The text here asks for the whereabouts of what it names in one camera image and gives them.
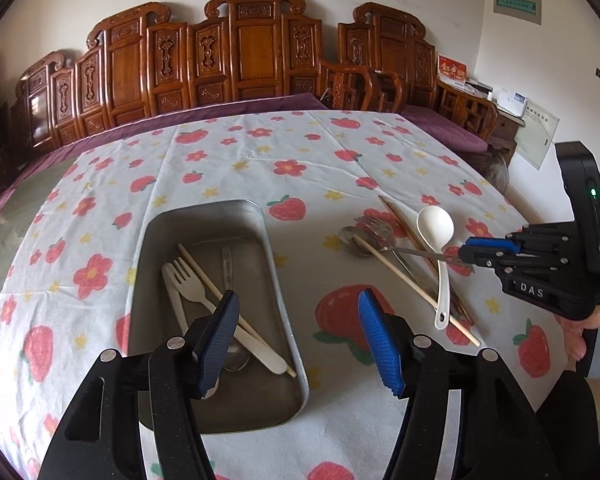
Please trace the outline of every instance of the glass tabletop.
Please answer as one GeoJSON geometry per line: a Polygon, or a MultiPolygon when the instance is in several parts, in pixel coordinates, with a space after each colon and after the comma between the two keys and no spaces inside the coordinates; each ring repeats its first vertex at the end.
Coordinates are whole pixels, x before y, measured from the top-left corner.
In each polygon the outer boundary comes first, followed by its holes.
{"type": "Polygon", "coordinates": [[[0,212],[0,291],[18,247],[40,206],[77,157],[30,176],[0,212]]]}

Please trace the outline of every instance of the light wooden chopstick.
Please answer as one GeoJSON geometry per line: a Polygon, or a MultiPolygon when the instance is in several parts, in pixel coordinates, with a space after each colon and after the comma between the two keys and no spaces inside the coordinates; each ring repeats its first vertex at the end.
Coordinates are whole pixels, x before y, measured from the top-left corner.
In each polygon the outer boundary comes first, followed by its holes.
{"type": "MultiPolygon", "coordinates": [[[[207,288],[211,291],[211,293],[216,298],[218,298],[218,301],[222,300],[222,292],[220,292],[220,290],[214,285],[214,282],[212,282],[211,279],[206,275],[205,271],[202,270],[202,267],[200,267],[198,265],[197,261],[193,259],[193,256],[191,256],[191,254],[189,254],[189,251],[187,251],[184,248],[184,245],[178,244],[178,248],[179,248],[180,252],[182,253],[182,256],[184,256],[185,260],[193,268],[195,273],[202,280],[202,282],[207,286],[207,288]]],[[[238,324],[244,329],[245,332],[248,332],[249,334],[251,334],[254,338],[256,338],[258,341],[260,341],[263,345],[269,346],[269,344],[266,341],[264,341],[263,338],[260,337],[260,334],[258,334],[255,331],[255,329],[249,323],[247,323],[246,320],[242,316],[238,317],[238,324]]],[[[295,370],[293,370],[293,368],[291,366],[289,366],[289,364],[286,365],[286,373],[288,373],[292,377],[296,377],[298,375],[298,374],[296,374],[295,370]]]]}
{"type": "MultiPolygon", "coordinates": [[[[414,247],[421,251],[427,251],[427,248],[423,245],[423,243],[418,238],[418,235],[413,231],[413,229],[411,229],[411,226],[407,223],[407,221],[404,219],[404,217],[400,214],[400,211],[398,211],[397,207],[392,202],[389,202],[385,197],[383,197],[381,195],[379,195],[378,198],[380,199],[380,202],[382,202],[384,207],[389,210],[389,213],[394,215],[395,220],[398,222],[398,225],[400,227],[402,227],[402,230],[407,235],[409,240],[411,240],[414,247]]],[[[430,260],[429,258],[426,258],[426,261],[429,264],[429,267],[431,268],[431,270],[433,270],[433,272],[437,276],[438,275],[438,263],[434,262],[433,260],[430,260]]],[[[456,309],[458,310],[458,312],[460,314],[462,314],[466,318],[466,320],[469,322],[469,324],[473,326],[475,324],[474,318],[471,317],[471,314],[469,313],[467,308],[464,306],[464,303],[462,302],[460,297],[456,294],[453,287],[449,286],[449,288],[451,291],[451,299],[453,300],[454,305],[456,306],[456,309]]]]}
{"type": "MultiPolygon", "coordinates": [[[[422,290],[418,286],[418,284],[415,283],[409,276],[407,276],[404,272],[402,272],[400,269],[398,269],[396,266],[394,266],[394,264],[392,264],[389,260],[387,260],[384,256],[382,256],[382,254],[380,254],[378,251],[376,251],[370,244],[368,244],[365,240],[360,238],[358,235],[353,235],[353,239],[356,241],[356,243],[358,243],[359,245],[364,247],[367,251],[372,253],[373,256],[375,256],[378,260],[380,260],[385,266],[387,266],[389,269],[391,269],[394,272],[394,274],[396,276],[398,276],[398,278],[403,280],[407,285],[409,285],[413,290],[415,290],[419,295],[421,295],[424,298],[424,300],[427,301],[427,303],[429,303],[430,306],[433,307],[433,310],[436,310],[436,307],[438,306],[438,304],[435,301],[433,301],[433,299],[430,297],[430,295],[427,294],[424,290],[422,290]]],[[[450,316],[449,321],[460,332],[462,332],[462,334],[469,341],[471,341],[471,343],[473,343],[474,345],[476,345],[478,347],[481,345],[480,341],[478,339],[476,339],[476,337],[471,332],[469,332],[462,325],[462,323],[460,323],[455,317],[450,316]]]]}

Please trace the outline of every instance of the chopstick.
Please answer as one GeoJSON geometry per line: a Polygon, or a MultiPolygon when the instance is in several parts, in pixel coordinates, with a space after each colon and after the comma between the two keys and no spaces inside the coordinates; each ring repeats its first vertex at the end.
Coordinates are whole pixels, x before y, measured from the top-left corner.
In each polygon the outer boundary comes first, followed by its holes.
{"type": "MultiPolygon", "coordinates": [[[[411,240],[411,243],[413,243],[414,247],[416,247],[416,249],[418,249],[419,251],[426,251],[427,248],[424,246],[422,241],[420,241],[420,238],[418,238],[418,235],[413,231],[413,229],[411,229],[409,223],[400,214],[398,208],[392,202],[389,202],[387,199],[385,199],[383,196],[378,196],[378,198],[380,199],[380,202],[382,202],[382,204],[384,204],[384,206],[389,210],[389,213],[394,215],[395,220],[398,222],[400,227],[402,227],[402,230],[406,233],[407,238],[411,240]]],[[[431,270],[433,270],[433,272],[437,276],[438,264],[433,260],[430,260],[429,258],[426,258],[426,261],[429,264],[431,270]]],[[[453,287],[449,286],[449,288],[451,292],[451,299],[453,300],[458,312],[466,318],[466,320],[471,326],[475,325],[474,318],[471,317],[471,314],[469,314],[469,311],[464,306],[464,303],[462,302],[460,297],[453,290],[453,287]]]]}
{"type": "MultiPolygon", "coordinates": [[[[193,256],[191,256],[191,254],[189,254],[189,251],[187,251],[182,244],[178,244],[178,248],[179,248],[180,252],[182,253],[182,256],[184,256],[185,260],[193,268],[195,273],[202,280],[202,282],[207,286],[207,288],[211,291],[211,293],[216,298],[218,298],[218,301],[222,300],[222,292],[220,292],[220,290],[214,285],[214,282],[212,282],[211,279],[206,275],[205,271],[202,270],[202,267],[200,267],[198,265],[197,261],[193,259],[193,256]]],[[[266,341],[264,341],[263,338],[260,337],[260,334],[258,334],[255,331],[255,329],[249,323],[247,323],[247,321],[242,316],[238,317],[238,324],[244,329],[245,332],[248,332],[251,336],[256,338],[263,345],[270,347],[269,344],[266,341]]],[[[293,368],[291,366],[289,366],[288,364],[286,365],[286,373],[288,373],[292,377],[296,377],[298,375],[298,374],[296,374],[295,370],[293,370],[293,368]]]]}
{"type": "MultiPolygon", "coordinates": [[[[387,260],[384,256],[382,256],[382,254],[380,254],[378,251],[376,251],[371,245],[369,245],[365,240],[363,240],[362,238],[360,238],[358,235],[353,235],[353,239],[356,241],[356,243],[360,244],[367,251],[369,251],[370,253],[372,253],[373,256],[375,256],[378,260],[380,260],[385,266],[387,266],[389,269],[391,269],[394,272],[394,274],[396,276],[398,276],[398,278],[400,278],[401,280],[403,280],[407,285],[409,285],[413,290],[415,290],[419,295],[421,295],[421,297],[423,297],[424,300],[427,301],[427,303],[429,303],[430,306],[433,307],[433,310],[436,310],[438,304],[435,301],[433,301],[433,299],[424,290],[422,290],[418,286],[418,284],[415,283],[409,276],[407,276],[404,272],[402,272],[400,269],[398,269],[396,266],[394,266],[394,264],[392,264],[389,260],[387,260]]],[[[462,332],[462,334],[469,341],[471,341],[471,343],[473,343],[477,347],[479,347],[481,345],[480,341],[478,339],[476,339],[476,337],[471,332],[469,332],[462,325],[462,323],[460,323],[455,317],[450,316],[449,317],[449,321],[460,332],[462,332]]]]}

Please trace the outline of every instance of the metal screw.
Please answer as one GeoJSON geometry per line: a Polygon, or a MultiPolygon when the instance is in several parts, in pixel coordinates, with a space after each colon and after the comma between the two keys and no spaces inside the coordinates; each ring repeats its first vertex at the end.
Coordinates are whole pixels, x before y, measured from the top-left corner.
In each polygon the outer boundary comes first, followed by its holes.
{"type": "Polygon", "coordinates": [[[109,348],[100,354],[100,360],[103,363],[108,363],[109,361],[113,361],[113,359],[116,358],[116,355],[118,355],[116,351],[113,348],[109,348]]]}
{"type": "Polygon", "coordinates": [[[491,350],[491,348],[485,348],[482,351],[482,357],[490,363],[494,363],[498,360],[498,353],[495,350],[491,350]]]}
{"type": "Polygon", "coordinates": [[[177,350],[178,348],[182,348],[184,346],[184,339],[180,336],[172,337],[167,341],[167,348],[171,350],[177,350]]]}
{"type": "Polygon", "coordinates": [[[418,348],[429,348],[431,346],[431,339],[425,335],[417,335],[413,338],[413,344],[418,348]]]}

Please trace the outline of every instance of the spoon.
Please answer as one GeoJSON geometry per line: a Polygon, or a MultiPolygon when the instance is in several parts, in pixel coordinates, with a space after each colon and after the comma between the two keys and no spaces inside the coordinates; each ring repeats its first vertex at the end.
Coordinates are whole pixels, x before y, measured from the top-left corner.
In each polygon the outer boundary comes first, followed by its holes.
{"type": "Polygon", "coordinates": [[[380,253],[391,253],[397,251],[399,253],[412,254],[413,256],[420,256],[423,258],[429,258],[431,260],[441,260],[445,263],[453,264],[458,267],[470,267],[469,264],[464,263],[460,258],[452,256],[451,254],[438,254],[431,253],[429,251],[417,251],[415,249],[408,249],[405,247],[381,246],[378,243],[378,240],[373,235],[369,234],[366,230],[353,226],[343,227],[342,229],[340,229],[340,231],[338,231],[338,238],[350,252],[357,254],[358,256],[371,256],[371,253],[367,251],[364,247],[361,247],[356,243],[356,241],[353,239],[354,235],[358,235],[366,243],[368,243],[380,253]]]}
{"type": "MultiPolygon", "coordinates": [[[[454,221],[444,209],[437,205],[429,205],[421,209],[416,218],[418,232],[432,251],[441,253],[442,248],[447,245],[454,235],[454,221]]],[[[438,330],[444,330],[449,324],[449,273],[446,263],[438,260],[438,307],[434,326],[438,330]]]]}
{"type": "MultiPolygon", "coordinates": [[[[234,257],[229,246],[222,248],[222,281],[224,290],[234,290],[234,257]]],[[[228,372],[240,371],[247,365],[250,358],[251,353],[234,337],[226,350],[222,368],[228,372]]]]}

